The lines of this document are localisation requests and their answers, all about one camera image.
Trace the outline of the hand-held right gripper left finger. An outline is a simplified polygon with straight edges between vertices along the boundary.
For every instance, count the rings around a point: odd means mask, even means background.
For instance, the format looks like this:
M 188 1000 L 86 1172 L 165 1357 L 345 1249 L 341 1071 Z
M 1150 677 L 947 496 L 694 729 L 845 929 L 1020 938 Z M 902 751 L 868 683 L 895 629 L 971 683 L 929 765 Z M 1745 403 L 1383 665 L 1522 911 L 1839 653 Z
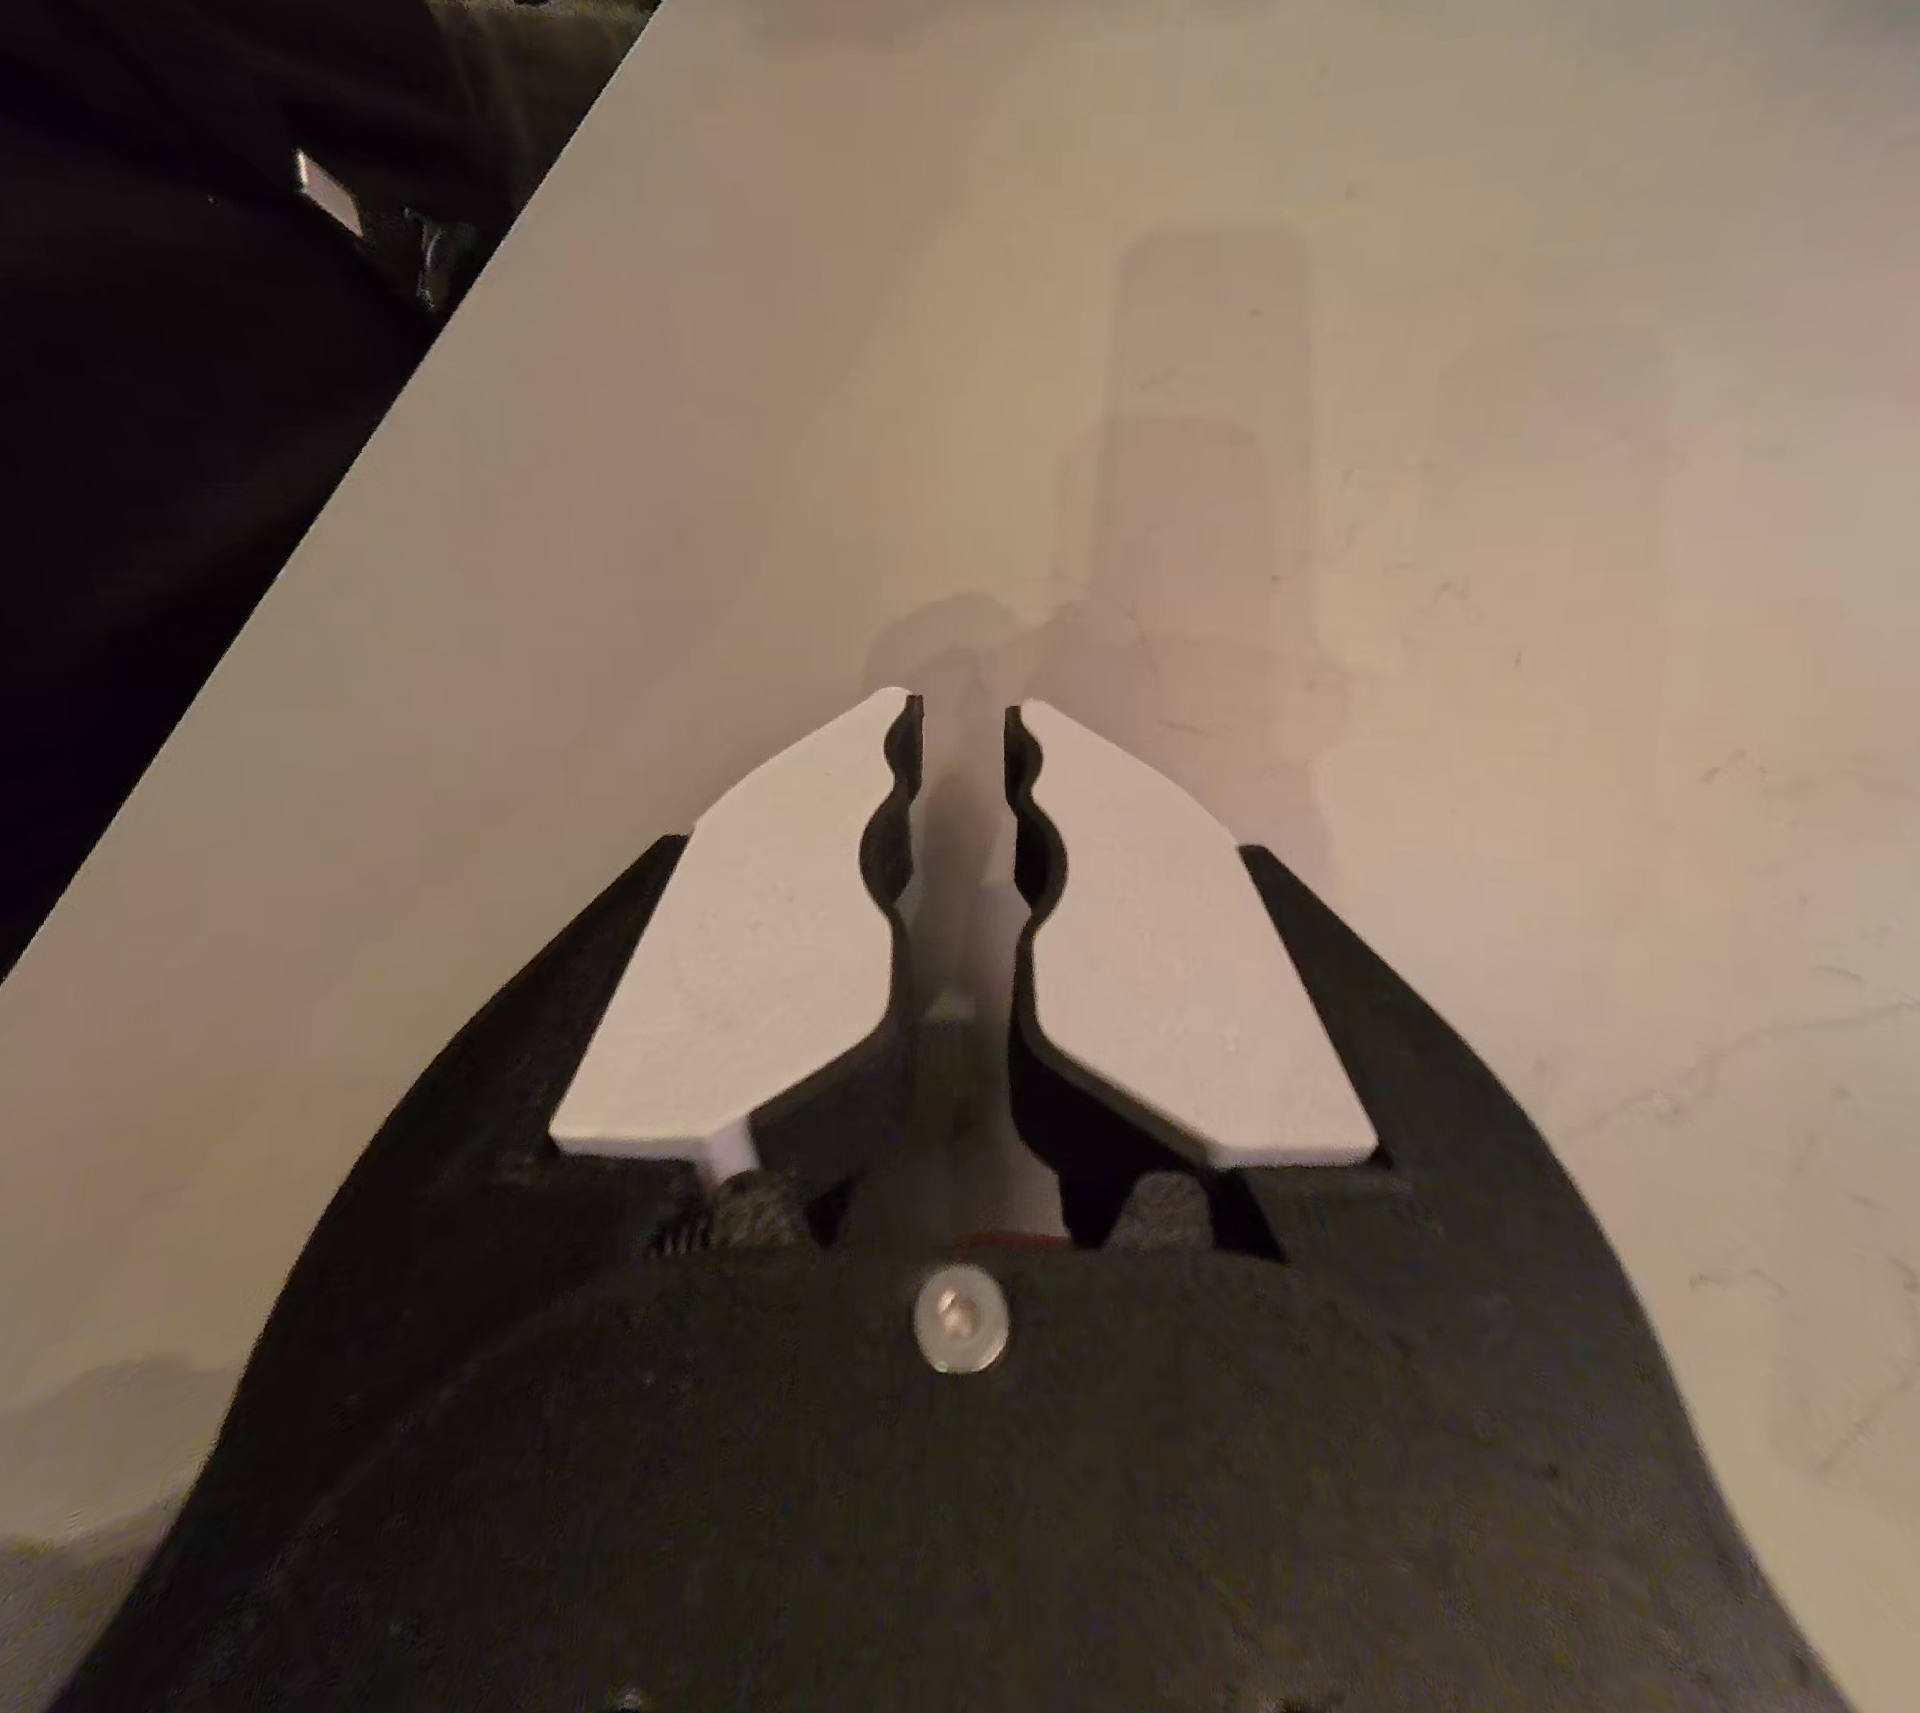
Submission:
M 698 816 L 549 1122 L 572 1157 L 837 1187 L 902 1112 L 925 701 L 878 689 Z

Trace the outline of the person's black clothing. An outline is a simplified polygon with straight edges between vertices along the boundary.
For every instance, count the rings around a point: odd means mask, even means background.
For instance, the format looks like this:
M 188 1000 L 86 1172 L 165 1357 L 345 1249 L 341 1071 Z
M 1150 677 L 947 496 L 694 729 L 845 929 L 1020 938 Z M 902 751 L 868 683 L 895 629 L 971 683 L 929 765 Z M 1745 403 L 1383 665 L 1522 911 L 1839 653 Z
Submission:
M 2 0 L 5 971 L 508 220 L 426 0 Z

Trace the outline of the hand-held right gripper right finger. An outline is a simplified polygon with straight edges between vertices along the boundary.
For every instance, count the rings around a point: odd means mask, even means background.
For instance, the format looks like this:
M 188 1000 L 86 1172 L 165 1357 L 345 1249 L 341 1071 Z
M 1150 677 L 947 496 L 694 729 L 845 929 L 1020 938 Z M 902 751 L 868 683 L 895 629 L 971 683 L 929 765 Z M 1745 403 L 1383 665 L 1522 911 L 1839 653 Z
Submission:
M 1068 1236 L 1112 1234 L 1152 1175 L 1211 1216 L 1247 1172 L 1373 1164 L 1381 1130 L 1233 831 L 1048 701 L 1006 711 L 1003 759 L 1010 1106 Z

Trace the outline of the grey belt clip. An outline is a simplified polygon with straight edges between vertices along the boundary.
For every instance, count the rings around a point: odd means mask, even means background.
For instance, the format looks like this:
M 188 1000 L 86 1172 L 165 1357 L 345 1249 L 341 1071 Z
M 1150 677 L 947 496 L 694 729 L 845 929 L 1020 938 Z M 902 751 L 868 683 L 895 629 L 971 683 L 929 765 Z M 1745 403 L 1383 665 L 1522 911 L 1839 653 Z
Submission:
M 369 241 L 369 225 L 359 198 L 310 151 L 294 151 L 297 188 L 302 200 L 356 244 Z

